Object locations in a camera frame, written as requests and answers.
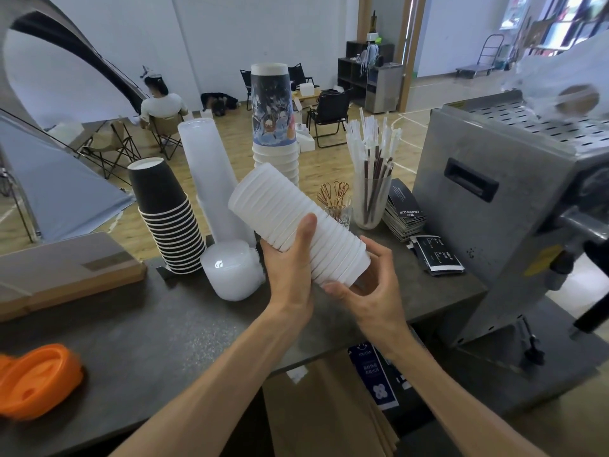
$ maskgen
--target camping chair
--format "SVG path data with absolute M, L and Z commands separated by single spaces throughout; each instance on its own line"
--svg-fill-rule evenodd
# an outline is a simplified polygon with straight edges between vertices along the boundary
M 111 152 L 117 152 L 118 155 L 114 161 L 105 158 L 104 156 Z M 99 161 L 99 166 L 102 168 L 103 177 L 109 179 L 113 175 L 112 171 L 116 167 L 126 168 L 119 164 L 119 160 L 124 155 L 130 162 L 135 162 L 142 158 L 140 151 L 133 142 L 133 137 L 127 130 L 125 123 L 122 121 L 114 121 L 103 125 L 99 130 L 93 133 L 93 136 L 77 151 L 78 158 L 81 155 L 87 158 L 92 158 Z
M 309 80 L 316 88 L 319 85 L 316 85 L 313 81 L 312 76 L 305 76 L 305 72 L 303 70 L 303 64 L 298 63 L 294 67 L 288 67 L 287 73 L 290 75 L 290 81 L 292 82 L 292 91 L 296 91 L 296 87 L 301 83 L 307 83 Z
M 319 139 L 325 136 L 332 136 L 339 132 L 340 126 L 342 125 L 343 130 L 346 131 L 345 122 L 349 121 L 349 116 L 347 112 L 349 112 L 349 102 L 350 97 L 349 93 L 326 93 L 323 92 L 319 96 L 319 102 L 317 103 L 317 108 L 310 109 L 307 113 L 306 124 L 307 128 L 311 129 L 311 121 L 315 123 L 315 138 L 317 140 L 317 146 L 320 149 L 324 149 L 326 147 L 333 147 L 335 145 L 343 145 L 345 142 L 339 142 L 337 144 L 330 145 L 321 145 L 319 144 Z M 333 133 L 328 133 L 327 135 L 319 135 L 317 132 L 317 125 L 332 125 L 336 123 L 336 131 Z
M 252 72 L 250 70 L 241 70 L 240 72 L 247 90 L 246 110 L 252 110 L 250 107 L 250 98 L 252 96 Z
M 180 113 L 177 113 L 173 117 L 166 118 L 150 116 L 149 128 L 152 131 L 152 136 L 156 139 L 156 143 L 161 149 L 161 153 L 167 160 L 171 160 L 175 151 L 178 150 L 178 146 L 182 145 L 181 139 L 175 139 L 173 135 L 179 135 L 178 125 L 183 121 L 184 118 Z M 171 155 L 167 153 L 167 146 L 169 143 L 175 145 L 175 149 Z

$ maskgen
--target person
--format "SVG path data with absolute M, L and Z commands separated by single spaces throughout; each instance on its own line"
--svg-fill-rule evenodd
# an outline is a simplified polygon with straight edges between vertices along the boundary
M 170 93 L 167 85 L 160 76 L 147 76 L 144 84 L 148 87 L 151 98 L 142 101 L 140 111 L 140 126 L 146 128 L 150 123 L 150 117 L 167 118 L 176 114 L 185 116 L 188 107 L 184 100 L 176 93 Z
M 256 392 L 313 314 L 309 246 L 317 218 L 300 222 L 293 246 L 261 241 L 271 297 L 252 322 L 186 391 L 157 412 L 112 455 L 218 456 Z M 465 456 L 543 456 L 537 447 L 466 392 L 412 336 L 388 248 L 362 236 L 371 264 L 361 287 L 324 290 L 354 315 L 363 334 L 390 359 Z

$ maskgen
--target white tent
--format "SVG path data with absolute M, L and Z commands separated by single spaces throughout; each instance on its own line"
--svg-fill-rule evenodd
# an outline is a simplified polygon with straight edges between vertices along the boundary
M 101 58 L 80 30 L 49 0 L 0 0 L 0 47 L 9 30 L 45 40 L 86 61 L 139 113 L 144 94 Z M 28 113 L 11 87 L 0 54 L 0 156 L 16 179 L 45 242 L 86 234 L 133 198 L 60 149 Z

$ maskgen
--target stack of black paper cups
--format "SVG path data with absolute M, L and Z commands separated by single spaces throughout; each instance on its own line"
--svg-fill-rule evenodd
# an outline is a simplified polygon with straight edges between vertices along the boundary
M 127 168 L 140 214 L 167 268 L 175 274 L 201 269 L 205 242 L 186 192 L 165 159 L 144 158 Z

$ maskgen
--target brown paper bag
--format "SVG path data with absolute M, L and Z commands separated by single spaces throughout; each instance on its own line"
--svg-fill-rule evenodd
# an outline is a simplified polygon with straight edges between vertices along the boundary
M 399 438 L 347 353 L 306 367 L 298 384 L 280 374 L 263 385 L 275 456 L 392 456 Z

